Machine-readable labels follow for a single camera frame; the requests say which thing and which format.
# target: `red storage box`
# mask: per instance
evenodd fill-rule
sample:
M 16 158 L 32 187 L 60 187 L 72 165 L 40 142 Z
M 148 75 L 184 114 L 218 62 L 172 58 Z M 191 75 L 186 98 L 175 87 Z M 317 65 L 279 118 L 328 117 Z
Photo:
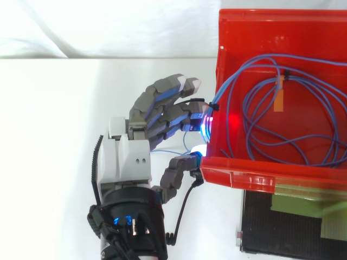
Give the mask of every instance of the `red storage box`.
M 243 10 L 225 9 L 219 18 L 219 52 L 216 91 L 250 58 L 260 54 L 291 54 L 330 61 L 347 62 L 347 11 L 339 10 Z M 278 64 L 308 72 L 347 93 L 347 67 L 314 63 L 293 58 L 275 58 Z M 201 170 L 211 183 L 245 190 L 274 192 L 275 185 L 298 185 L 347 191 L 347 162 L 336 169 L 300 166 L 304 161 L 289 144 L 262 147 L 267 154 L 298 165 L 275 163 L 255 150 L 251 161 L 246 150 L 242 102 L 251 88 L 262 80 L 276 77 L 272 68 L 244 71 L 233 90 L 229 114 L 229 137 L 235 159 L 228 159 L 226 111 L 228 90 L 219 100 L 220 110 L 213 112 L 210 143 Z M 293 139 L 308 134 L 333 136 L 326 111 L 308 90 L 296 82 L 284 83 L 284 111 L 270 109 L 260 126 Z M 268 104 L 271 97 L 265 100 Z M 340 96 L 344 103 L 347 100 Z M 252 111 L 261 97 L 254 98 Z M 347 118 L 343 108 L 330 100 L 336 113 L 340 140 L 347 143 Z M 260 135 L 266 142 L 279 141 Z M 309 138 L 296 142 L 311 164 L 325 157 L 331 141 Z M 341 146 L 339 157 L 345 149 Z

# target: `white fabric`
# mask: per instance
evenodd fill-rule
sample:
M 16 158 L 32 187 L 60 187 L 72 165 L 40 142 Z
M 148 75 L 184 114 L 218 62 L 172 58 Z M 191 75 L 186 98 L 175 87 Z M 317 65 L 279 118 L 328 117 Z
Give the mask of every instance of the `white fabric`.
M 343 0 L 18 3 L 1 0 L 0 57 L 215 57 L 220 8 L 347 8 Z

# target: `orange tag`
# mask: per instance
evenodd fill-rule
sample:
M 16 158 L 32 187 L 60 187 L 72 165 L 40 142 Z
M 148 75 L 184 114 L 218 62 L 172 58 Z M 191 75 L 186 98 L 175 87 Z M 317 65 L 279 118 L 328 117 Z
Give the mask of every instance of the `orange tag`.
M 277 95 L 275 97 L 275 100 L 273 101 L 274 112 L 283 112 L 283 99 L 284 99 L 283 80 L 284 80 L 284 76 L 282 75 L 280 78 L 279 90 L 277 91 Z

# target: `blue cable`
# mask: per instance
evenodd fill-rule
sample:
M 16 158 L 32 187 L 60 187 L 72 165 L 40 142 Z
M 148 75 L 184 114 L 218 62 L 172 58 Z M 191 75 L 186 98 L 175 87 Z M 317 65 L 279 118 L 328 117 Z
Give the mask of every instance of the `blue cable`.
M 186 144 L 185 144 L 185 135 L 187 134 L 187 132 L 184 133 L 183 135 L 183 145 L 184 145 L 184 148 L 186 149 L 187 152 L 189 152 L 190 150 L 187 148 Z
M 246 134 L 246 149 L 247 149 L 249 157 L 252 160 L 255 160 L 255 158 L 253 156 L 253 152 L 252 152 L 252 149 L 255 149 L 260 154 L 262 154 L 263 156 L 265 156 L 268 159 L 277 161 L 279 163 L 294 164 L 293 162 L 290 162 L 290 161 L 282 161 L 282 160 L 279 160 L 277 158 L 274 158 L 274 157 L 266 154 L 264 151 L 262 151 L 261 149 L 259 149 L 256 146 L 256 143 L 261 144 L 261 145 L 265 145 L 265 146 L 270 146 L 270 147 L 290 144 L 300 153 L 300 155 L 302 156 L 306 165 L 337 167 L 340 163 L 347 160 L 347 144 L 342 142 L 339 138 L 338 125 L 337 125 L 337 119 L 336 119 L 335 111 L 334 111 L 333 107 L 331 106 L 329 98 L 327 97 L 327 95 L 334 98 L 343 107 L 346 115 L 347 115 L 347 107 L 343 103 L 343 101 L 335 93 L 340 94 L 341 96 L 343 96 L 346 99 L 347 99 L 347 95 L 345 93 L 343 93 L 341 90 L 337 89 L 336 87 L 330 85 L 329 83 L 327 83 L 327 82 L 325 82 L 325 81 L 323 81 L 323 80 L 321 80 L 321 79 L 319 79 L 319 78 L 317 78 L 317 77 L 315 77 L 309 73 L 306 73 L 306 72 L 299 70 L 299 69 L 278 65 L 276 63 L 276 61 L 274 60 L 274 57 L 287 57 L 287 58 L 291 58 L 291 59 L 301 59 L 301 60 L 307 60 L 307 61 L 312 61 L 312 62 L 326 63 L 326 64 L 330 64 L 333 66 L 347 66 L 347 63 L 343 63 L 343 62 L 327 61 L 327 60 L 321 60 L 321 59 L 317 59 L 317 58 L 308 58 L 308 57 L 301 57 L 301 56 L 288 55 L 288 54 L 263 54 L 263 55 L 258 55 L 256 57 L 253 57 L 250 60 L 246 61 L 233 75 L 231 75 L 222 84 L 219 91 L 216 93 L 215 97 L 212 100 L 212 104 L 216 104 L 219 101 L 219 99 L 221 98 L 221 96 L 224 94 L 226 89 L 230 86 L 229 95 L 228 95 L 228 102 L 227 102 L 227 113 L 226 113 L 226 122 L 227 122 L 226 123 L 226 131 L 227 131 L 227 145 L 228 145 L 229 153 L 231 156 L 229 156 L 229 154 L 227 154 L 222 149 L 221 149 L 221 152 L 226 157 L 229 157 L 229 158 L 234 157 L 233 151 L 231 148 L 231 144 L 230 144 L 230 137 L 229 137 L 229 112 L 230 112 L 229 107 L 230 107 L 230 102 L 231 102 L 231 98 L 232 98 L 232 92 L 233 92 L 234 86 L 236 84 L 236 81 L 239 78 L 239 75 L 244 70 L 249 69 L 249 68 L 259 68 L 259 67 L 274 68 L 277 71 L 277 76 L 258 83 L 255 87 L 253 87 L 246 94 L 245 99 L 243 100 L 243 103 L 242 103 L 243 128 L 244 128 L 245 134 Z M 269 60 L 272 62 L 272 64 L 255 64 L 261 60 Z M 288 80 L 295 81 L 295 82 L 301 84 L 312 95 L 314 95 L 319 100 L 319 102 L 323 105 L 323 107 L 327 111 L 327 113 L 330 117 L 330 120 L 332 122 L 333 137 L 326 136 L 326 135 L 320 135 L 320 134 L 311 134 L 311 135 L 301 136 L 301 137 L 294 138 L 294 139 L 287 139 L 280 134 L 274 133 L 274 132 L 272 132 L 272 131 L 264 128 L 264 127 L 258 126 L 257 122 L 266 114 L 266 112 L 273 105 L 274 99 L 275 99 L 275 97 L 277 95 L 277 91 L 279 89 L 278 84 L 276 84 L 274 87 L 272 87 L 270 89 L 270 91 L 268 91 L 265 94 L 265 96 L 257 104 L 252 115 L 250 117 L 248 116 L 248 112 L 249 112 L 248 110 L 249 110 L 250 104 L 252 103 L 252 100 L 254 99 L 254 97 L 256 96 L 258 91 L 261 90 L 263 87 L 268 86 L 268 84 L 279 82 L 280 76 L 281 76 L 280 75 L 280 69 L 287 69 L 289 71 L 293 71 L 293 72 L 299 73 L 299 74 L 307 77 L 307 78 L 304 78 L 304 77 L 300 77 L 300 76 L 289 76 Z M 264 103 L 264 101 L 267 99 L 267 97 L 269 97 L 271 95 L 272 95 L 272 99 L 271 99 L 270 103 L 266 106 L 266 108 L 262 112 L 258 113 L 260 106 Z M 210 117 L 212 115 L 212 112 L 213 112 L 212 108 L 208 108 L 208 110 L 204 116 Z M 273 135 L 273 136 L 281 139 L 282 141 L 277 142 L 277 143 L 273 143 L 273 144 L 262 142 L 261 140 L 257 139 L 252 134 L 252 130 L 254 128 L 261 130 L 267 134 Z M 205 135 L 207 137 L 207 140 L 209 141 L 210 140 L 209 127 L 205 128 Z M 320 164 L 310 164 L 305 153 L 300 149 L 300 147 L 297 144 L 295 144 L 296 141 L 308 139 L 308 138 L 324 138 L 324 139 L 331 140 L 330 148 L 327 151 L 325 158 L 322 160 L 322 162 Z M 343 155 L 338 159 L 337 158 L 338 157 L 338 150 L 339 150 L 340 146 L 343 146 L 345 148 L 345 151 L 344 151 Z
M 174 153 L 174 154 L 179 154 L 179 155 L 185 155 L 187 153 L 190 153 L 190 151 L 187 151 L 185 153 L 177 153 L 177 152 L 168 151 L 168 150 L 162 150 L 162 149 L 156 149 L 156 150 L 151 151 L 151 153 L 155 153 L 155 152 Z

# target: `red light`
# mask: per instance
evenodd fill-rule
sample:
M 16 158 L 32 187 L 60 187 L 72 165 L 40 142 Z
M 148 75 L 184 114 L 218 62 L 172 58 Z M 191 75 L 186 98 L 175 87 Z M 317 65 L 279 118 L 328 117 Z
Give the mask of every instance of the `red light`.
M 232 128 L 238 128 L 240 124 L 240 118 L 237 115 L 229 115 L 229 126 Z

